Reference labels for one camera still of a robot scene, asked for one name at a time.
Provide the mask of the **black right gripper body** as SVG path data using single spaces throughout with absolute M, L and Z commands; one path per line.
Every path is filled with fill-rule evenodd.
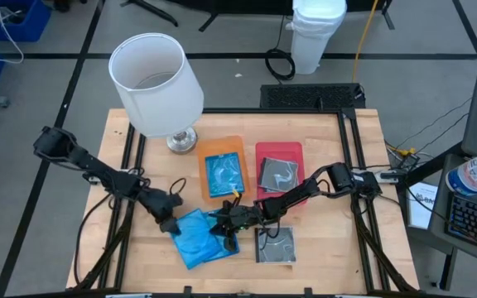
M 261 209 L 257 206 L 246 206 L 225 201 L 223 208 L 219 211 L 219 223 L 225 232 L 238 232 L 262 222 Z

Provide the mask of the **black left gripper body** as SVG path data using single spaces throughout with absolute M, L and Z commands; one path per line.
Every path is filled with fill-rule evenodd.
M 155 188 L 145 189 L 141 193 L 141 205 L 155 220 L 165 220 L 173 215 L 173 209 L 183 204 L 178 194 L 167 193 Z

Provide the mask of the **grey computer desk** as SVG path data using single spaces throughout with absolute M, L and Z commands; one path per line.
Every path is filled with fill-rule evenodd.
M 397 193 L 404 196 L 401 207 L 403 218 L 407 225 L 408 237 L 446 255 L 442 266 L 441 278 L 432 283 L 435 288 L 442 291 L 448 291 L 451 288 L 458 252 L 464 252 L 477 259 L 477 246 L 446 234 L 444 232 L 445 221 L 441 218 L 441 216 L 446 214 L 451 198 L 451 192 L 445 185 L 446 173 L 463 162 L 465 162 L 464 156 L 445 152 L 408 173 L 407 178 L 397 185 Z M 407 199 L 409 197 L 407 193 L 409 188 L 438 171 L 441 172 L 441 178 L 437 186 L 436 200 L 433 209 L 431 209 L 428 229 L 409 227 L 407 223 Z

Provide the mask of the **black stand legs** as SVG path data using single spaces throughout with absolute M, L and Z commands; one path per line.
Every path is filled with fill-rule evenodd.
M 178 21 L 169 13 L 161 10 L 158 7 L 151 5 L 150 3 L 146 2 L 145 0 L 126 0 L 120 4 L 120 7 L 126 7 L 127 5 L 136 5 L 144 10 L 160 17 L 161 19 L 170 22 L 173 26 L 178 27 Z

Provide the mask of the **black aluminium table frame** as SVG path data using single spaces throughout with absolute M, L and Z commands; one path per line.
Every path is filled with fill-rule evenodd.
M 215 204 L 201 194 L 200 171 L 195 153 L 176 155 L 162 139 L 144 144 L 127 143 L 129 121 L 121 108 L 109 110 L 99 124 L 101 140 L 95 154 L 112 167 L 124 156 L 140 162 L 153 187 L 168 190 L 175 180 L 186 178 L 181 195 L 182 216 L 193 209 L 213 210 Z M 239 136 L 243 139 L 249 173 L 254 173 L 258 142 L 299 142 L 303 147 L 305 172 L 342 161 L 354 150 L 350 120 L 340 122 L 335 114 L 288 112 L 260 108 L 213 108 L 197 121 L 200 139 Z M 186 286 L 196 294 L 212 296 L 236 293 L 296 294 L 305 289 L 315 294 L 364 294 L 381 288 L 378 262 L 373 254 L 362 257 L 349 197 L 316 197 L 290 209 L 281 220 L 292 229 L 296 261 L 262 264 L 255 253 L 252 229 L 238 235 L 239 253 L 194 269 L 181 260 L 170 235 L 161 232 L 154 218 L 141 206 L 135 208 L 127 253 L 114 255 L 113 264 L 123 264 L 122 276 L 108 274 L 109 286 L 124 293 L 181 293 Z

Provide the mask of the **white shade table lamp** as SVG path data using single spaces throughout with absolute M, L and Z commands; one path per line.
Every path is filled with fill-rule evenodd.
M 193 151 L 205 95 L 176 39 L 162 33 L 132 36 L 113 51 L 108 72 L 137 131 L 164 138 L 175 154 Z

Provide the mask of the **orange translucent plastic bin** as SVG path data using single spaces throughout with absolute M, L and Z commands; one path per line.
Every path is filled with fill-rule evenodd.
M 207 203 L 216 204 L 218 201 L 222 201 L 224 199 L 232 199 L 234 197 L 234 195 L 225 195 L 222 197 L 210 198 L 209 186 L 206 177 L 205 158 L 207 156 L 216 156 L 224 153 L 238 153 L 243 182 L 245 185 L 245 191 L 240 194 L 243 194 L 244 196 L 249 196 L 251 194 L 251 186 L 248 178 L 248 168 L 243 149 L 243 139 L 240 136 L 229 136 L 217 139 L 201 140 L 197 145 L 196 152 L 200 171 L 200 189 L 204 201 L 206 201 Z

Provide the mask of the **white printed paper sheet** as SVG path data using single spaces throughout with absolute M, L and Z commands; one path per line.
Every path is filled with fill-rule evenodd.
M 409 227 L 428 229 L 438 187 L 416 183 L 409 188 L 407 199 L 407 223 Z

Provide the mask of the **black partition screen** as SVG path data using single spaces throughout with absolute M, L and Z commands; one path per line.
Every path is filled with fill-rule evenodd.
M 219 14 L 253 14 L 253 15 L 290 15 L 292 0 L 166 0 L 189 9 L 208 12 L 210 19 L 200 28 L 204 31 Z M 348 12 L 371 11 L 374 0 L 345 0 Z M 388 25 L 389 30 L 395 26 L 388 14 L 392 0 L 378 0 L 377 8 Z

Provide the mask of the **red translucent plastic bin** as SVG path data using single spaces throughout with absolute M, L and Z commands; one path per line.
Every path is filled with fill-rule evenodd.
M 299 142 L 258 142 L 255 146 L 256 163 L 257 159 L 270 157 L 284 161 L 294 161 L 298 164 L 297 185 L 305 179 L 305 167 L 302 152 L 302 145 Z M 268 192 L 263 189 L 262 193 L 257 191 L 257 199 L 282 195 L 284 192 Z

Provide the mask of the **white trash bin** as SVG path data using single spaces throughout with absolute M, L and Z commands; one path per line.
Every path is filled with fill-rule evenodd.
M 311 75 L 329 39 L 335 34 L 347 12 L 346 0 L 292 0 L 291 57 L 297 75 Z

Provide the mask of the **black backlit keyboard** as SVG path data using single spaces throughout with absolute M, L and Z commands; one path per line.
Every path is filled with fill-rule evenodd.
M 477 203 L 452 195 L 446 214 L 445 232 L 477 245 Z

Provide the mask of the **black perforated computer case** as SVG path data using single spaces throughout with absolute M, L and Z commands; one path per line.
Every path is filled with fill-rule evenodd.
M 267 84 L 260 94 L 261 108 L 366 108 L 360 84 Z

